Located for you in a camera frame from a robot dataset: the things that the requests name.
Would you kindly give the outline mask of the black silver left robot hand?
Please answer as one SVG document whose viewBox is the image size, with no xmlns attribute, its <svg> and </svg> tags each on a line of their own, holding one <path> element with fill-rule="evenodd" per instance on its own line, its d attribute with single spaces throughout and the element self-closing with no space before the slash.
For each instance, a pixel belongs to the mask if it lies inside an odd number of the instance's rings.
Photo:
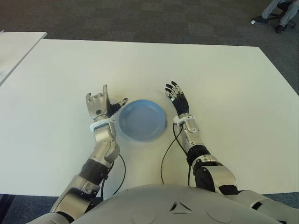
<svg viewBox="0 0 299 224">
<path fill-rule="evenodd" d="M 128 102 L 128 98 L 124 98 L 118 103 L 112 104 L 106 84 L 103 85 L 103 92 L 96 95 L 87 93 L 85 100 L 89 114 L 94 121 L 110 118 Z"/>
</svg>

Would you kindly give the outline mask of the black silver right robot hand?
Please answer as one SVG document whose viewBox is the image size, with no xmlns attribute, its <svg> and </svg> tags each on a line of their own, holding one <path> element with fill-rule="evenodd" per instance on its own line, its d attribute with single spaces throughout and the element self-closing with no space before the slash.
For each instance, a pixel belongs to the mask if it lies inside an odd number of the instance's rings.
<svg viewBox="0 0 299 224">
<path fill-rule="evenodd" d="M 166 84 L 165 94 L 175 107 L 178 116 L 189 114 L 188 101 L 176 82 L 171 81 L 171 84 Z"/>
</svg>

